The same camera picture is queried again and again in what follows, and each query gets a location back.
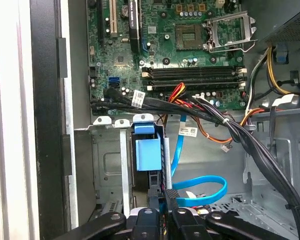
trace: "black plastic clip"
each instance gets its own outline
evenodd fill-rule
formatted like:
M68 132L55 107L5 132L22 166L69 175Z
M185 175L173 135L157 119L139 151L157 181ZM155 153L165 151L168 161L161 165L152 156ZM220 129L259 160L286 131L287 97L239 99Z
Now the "black plastic clip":
M285 209L287 209L287 210L300 210L300 205L298 205L298 206L292 206L290 204L286 204L285 205Z

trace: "white cable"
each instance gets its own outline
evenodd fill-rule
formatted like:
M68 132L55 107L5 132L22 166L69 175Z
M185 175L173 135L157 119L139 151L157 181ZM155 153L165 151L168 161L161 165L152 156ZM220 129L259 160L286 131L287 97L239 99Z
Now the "white cable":
M256 74L256 71L257 71L258 67L260 66L260 64L262 63L262 61L267 57L267 53L268 53L268 49L264 52L261 59L258 61L258 63L255 65L254 69L251 72L251 75L250 75L250 88L249 88L249 100L248 100L248 103L247 103L246 108L245 108L245 112L244 112L245 116L249 112L250 104L251 104L251 101L252 101L252 92L253 92L252 79L253 79L254 75Z

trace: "barcode label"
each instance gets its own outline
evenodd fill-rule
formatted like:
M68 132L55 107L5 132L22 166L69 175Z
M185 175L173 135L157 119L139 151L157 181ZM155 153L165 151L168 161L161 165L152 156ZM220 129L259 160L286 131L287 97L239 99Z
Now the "barcode label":
M141 109L145 96L145 92L134 90L131 106Z
M226 145L222 145L221 149L226 153L230 151L230 148L228 148Z
M196 128L196 127L180 126L180 128L179 128L179 135L182 135L182 136L196 138L197 133L198 133L198 128Z

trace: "pcie slot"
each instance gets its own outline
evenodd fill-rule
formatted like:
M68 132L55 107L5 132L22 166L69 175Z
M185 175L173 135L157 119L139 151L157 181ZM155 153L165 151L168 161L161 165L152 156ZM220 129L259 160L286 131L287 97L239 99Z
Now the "pcie slot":
M96 0L96 14L97 14L97 33L98 33L98 42L101 46L104 44L105 30L104 30L104 17L103 17L103 6L102 0Z
M232 66L220 67L180 67L180 68L144 68L142 76L151 79L193 79L193 78L227 78L238 76L238 69Z
M111 37L116 38L118 37L116 0L110 0L109 7L110 7L110 34Z

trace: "ram slot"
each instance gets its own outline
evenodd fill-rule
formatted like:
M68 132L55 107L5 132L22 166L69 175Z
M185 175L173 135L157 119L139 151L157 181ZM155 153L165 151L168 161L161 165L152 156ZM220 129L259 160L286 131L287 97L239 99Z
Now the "ram slot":
M235 79L239 73L236 67L180 67L180 68L144 68L143 77L159 79L195 79L195 78L222 78Z
M110 7L110 35L111 37L116 38L118 37L116 0L110 0L109 7Z
M173 90L179 83L183 82L188 90L200 89L229 89L238 88L244 81L232 79L221 80L201 80L201 79L183 79L183 80L151 80L144 82L148 91L165 92Z

